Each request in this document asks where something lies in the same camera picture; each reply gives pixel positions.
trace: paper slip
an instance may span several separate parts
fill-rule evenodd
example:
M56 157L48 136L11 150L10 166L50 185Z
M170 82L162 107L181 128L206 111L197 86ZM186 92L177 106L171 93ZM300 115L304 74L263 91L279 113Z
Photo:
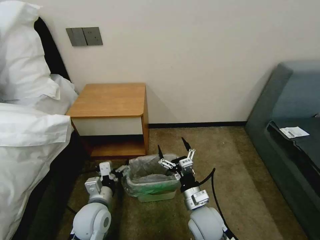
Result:
M307 133L299 127L280 128L280 131L288 138L303 137L310 135L309 133Z

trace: gray switch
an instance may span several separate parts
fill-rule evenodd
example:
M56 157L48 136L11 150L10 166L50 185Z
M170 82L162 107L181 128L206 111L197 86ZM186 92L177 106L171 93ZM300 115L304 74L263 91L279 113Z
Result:
M87 46L82 28L66 28L72 46Z
M88 46L102 45L102 39L98 27L82 28Z

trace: plastic bag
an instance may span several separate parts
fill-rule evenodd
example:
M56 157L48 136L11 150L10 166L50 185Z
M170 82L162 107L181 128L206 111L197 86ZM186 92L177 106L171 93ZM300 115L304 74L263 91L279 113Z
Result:
M178 156L165 154L164 158L172 161ZM130 196L175 191L180 187L174 174L161 166L159 160L158 155L149 155L129 161L129 169L122 178L122 186Z

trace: nightstand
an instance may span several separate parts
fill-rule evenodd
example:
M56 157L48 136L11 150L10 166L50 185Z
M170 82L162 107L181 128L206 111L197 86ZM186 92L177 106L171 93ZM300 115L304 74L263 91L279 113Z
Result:
M92 157L132 158L149 143L144 83L87 84L67 115Z

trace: nightstand drawer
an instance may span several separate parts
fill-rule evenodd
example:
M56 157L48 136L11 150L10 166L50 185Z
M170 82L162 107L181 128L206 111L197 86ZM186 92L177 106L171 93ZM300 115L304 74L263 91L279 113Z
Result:
M143 134L141 117L72 118L80 136Z

